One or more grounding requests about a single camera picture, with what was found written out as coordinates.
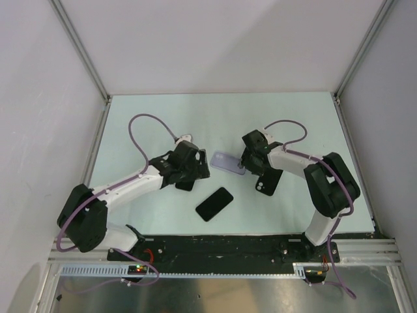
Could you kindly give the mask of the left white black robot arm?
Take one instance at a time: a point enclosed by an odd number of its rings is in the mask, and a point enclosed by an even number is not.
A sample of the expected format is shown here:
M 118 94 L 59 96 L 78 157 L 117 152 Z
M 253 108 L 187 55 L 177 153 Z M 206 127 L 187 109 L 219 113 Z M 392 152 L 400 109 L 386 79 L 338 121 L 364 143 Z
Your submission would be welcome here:
M 59 236 L 67 236 L 83 253 L 104 246 L 138 260 L 145 251 L 143 236 L 130 225 L 110 223 L 110 213 L 149 192 L 209 176 L 206 151 L 187 140 L 179 141 L 174 150 L 151 159 L 144 169 L 124 179 L 96 188 L 74 187 L 57 219 Z

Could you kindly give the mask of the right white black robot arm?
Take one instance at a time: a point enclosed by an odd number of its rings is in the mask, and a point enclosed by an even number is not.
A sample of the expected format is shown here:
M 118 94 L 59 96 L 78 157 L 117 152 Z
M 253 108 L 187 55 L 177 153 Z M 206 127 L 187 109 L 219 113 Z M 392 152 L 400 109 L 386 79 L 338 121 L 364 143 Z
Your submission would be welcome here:
M 335 232 L 340 219 L 352 214 L 353 202 L 360 188 L 337 153 L 321 158 L 287 148 L 274 141 L 264 130 L 253 130 L 242 137 L 245 148 L 240 167 L 258 176 L 258 192 L 273 196 L 283 172 L 289 172 L 307 183 L 315 212 L 304 232 L 307 241 L 301 245 L 302 256 L 317 261 L 324 254 L 325 241 Z

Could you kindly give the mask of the lilac silicone phone case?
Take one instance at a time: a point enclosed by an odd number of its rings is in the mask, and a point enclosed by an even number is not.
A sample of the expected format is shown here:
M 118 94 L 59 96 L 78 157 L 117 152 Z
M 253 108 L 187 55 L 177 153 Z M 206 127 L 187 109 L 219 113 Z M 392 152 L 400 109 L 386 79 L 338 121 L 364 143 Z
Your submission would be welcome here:
M 218 170 L 237 175 L 244 175 L 246 169 L 240 164 L 240 159 L 229 153 L 215 151 L 210 160 L 210 165 Z

